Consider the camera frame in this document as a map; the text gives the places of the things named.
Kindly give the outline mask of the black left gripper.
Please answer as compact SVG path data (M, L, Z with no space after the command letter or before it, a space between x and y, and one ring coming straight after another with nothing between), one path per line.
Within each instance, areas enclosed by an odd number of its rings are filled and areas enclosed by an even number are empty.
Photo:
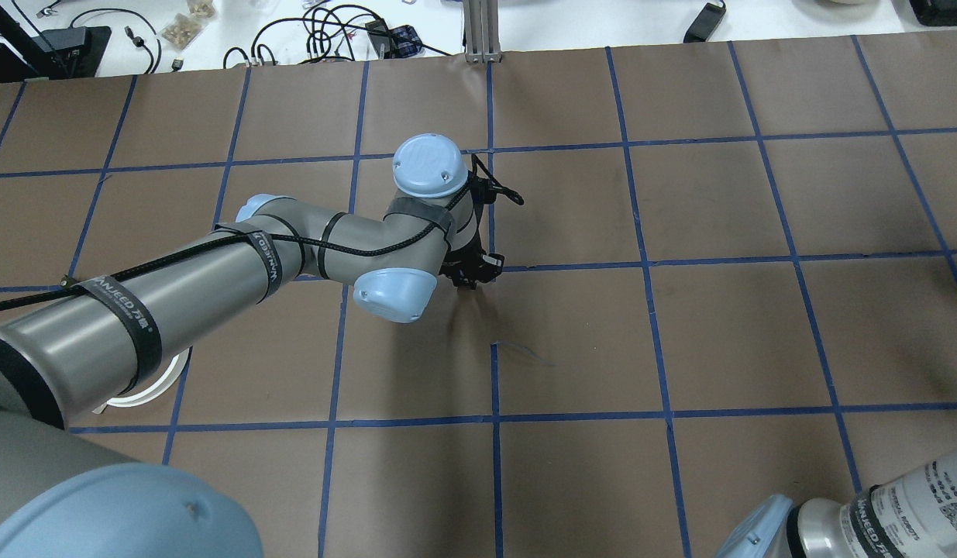
M449 278L454 286L477 286L497 279L505 266L502 254L488 252L480 233L457 250L450 250L439 268L439 275Z

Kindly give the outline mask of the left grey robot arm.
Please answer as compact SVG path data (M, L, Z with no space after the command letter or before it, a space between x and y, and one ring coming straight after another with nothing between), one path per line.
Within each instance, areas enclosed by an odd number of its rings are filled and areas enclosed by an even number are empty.
M504 259L481 245L483 208L522 196L435 133L408 138L391 166L398 191L382 219L253 195L165 257L0 301L0 313L34 307L0 325L0 557L262 557L232 498L67 428L301 275L350 286L391 322L421 318L439 276L495 279Z

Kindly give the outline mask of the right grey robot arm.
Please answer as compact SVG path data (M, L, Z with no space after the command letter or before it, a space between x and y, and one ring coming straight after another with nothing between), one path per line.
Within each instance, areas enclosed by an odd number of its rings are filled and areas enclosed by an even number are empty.
M957 557L957 449L847 504L773 494L717 557Z

